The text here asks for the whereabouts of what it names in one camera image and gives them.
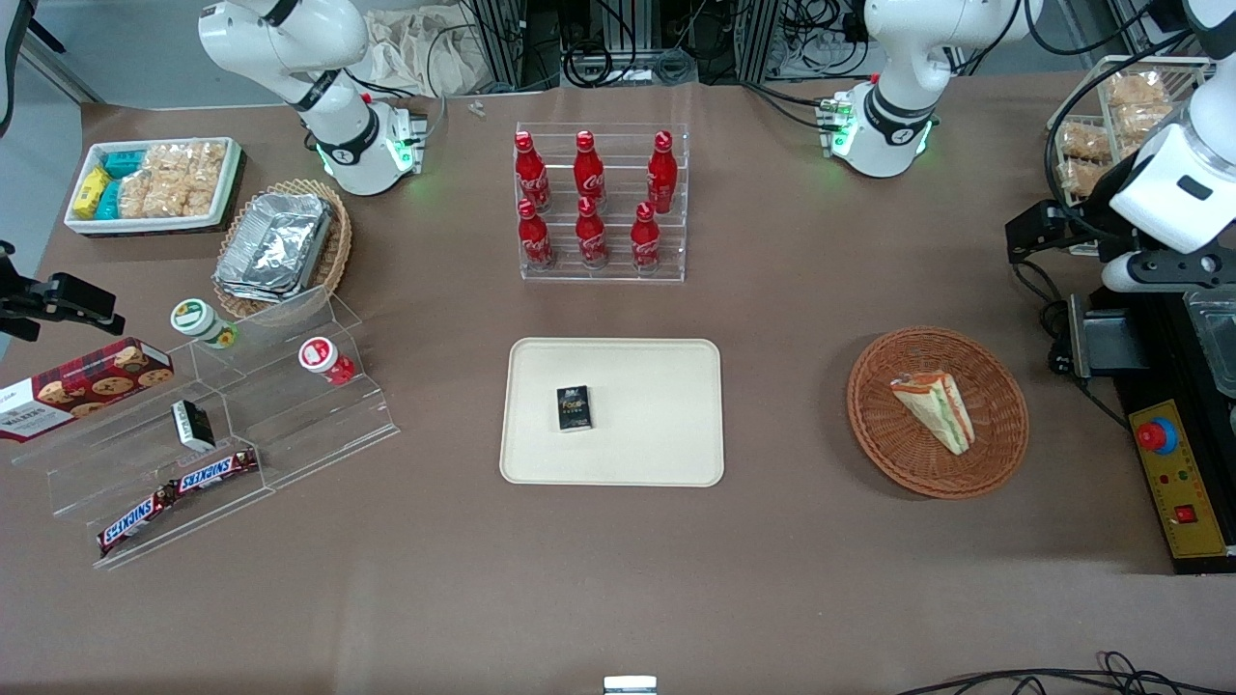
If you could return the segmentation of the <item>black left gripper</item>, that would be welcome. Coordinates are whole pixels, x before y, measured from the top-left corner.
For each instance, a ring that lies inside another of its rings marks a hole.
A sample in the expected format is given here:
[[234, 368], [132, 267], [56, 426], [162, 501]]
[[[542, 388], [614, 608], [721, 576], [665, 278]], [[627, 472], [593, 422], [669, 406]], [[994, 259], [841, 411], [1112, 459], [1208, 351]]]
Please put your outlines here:
[[[1062, 237], [1077, 242], [1096, 242], [1100, 260], [1115, 260], [1122, 254], [1138, 250], [1138, 232], [1133, 224], [1112, 207], [1112, 198], [1122, 189], [1132, 169], [1107, 169], [1101, 176], [1091, 195], [1084, 202], [1065, 204], [1063, 188], [1056, 173], [1048, 176], [1052, 202], [1051, 215], [1062, 223]], [[1023, 263], [1046, 241], [1046, 223], [1042, 214], [1018, 214], [1006, 223], [1006, 257], [1009, 263]]]

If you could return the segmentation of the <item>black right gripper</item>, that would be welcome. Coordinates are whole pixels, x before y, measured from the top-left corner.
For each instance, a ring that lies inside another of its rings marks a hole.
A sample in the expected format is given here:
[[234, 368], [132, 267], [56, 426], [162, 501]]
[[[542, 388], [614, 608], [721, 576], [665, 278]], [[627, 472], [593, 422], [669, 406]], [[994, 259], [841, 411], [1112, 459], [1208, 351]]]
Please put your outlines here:
[[[85, 324], [109, 335], [124, 336], [126, 320], [116, 313], [116, 296], [69, 273], [40, 282], [44, 307], [58, 314], [78, 314]], [[22, 343], [40, 339], [43, 305], [1, 305], [1, 331]]]

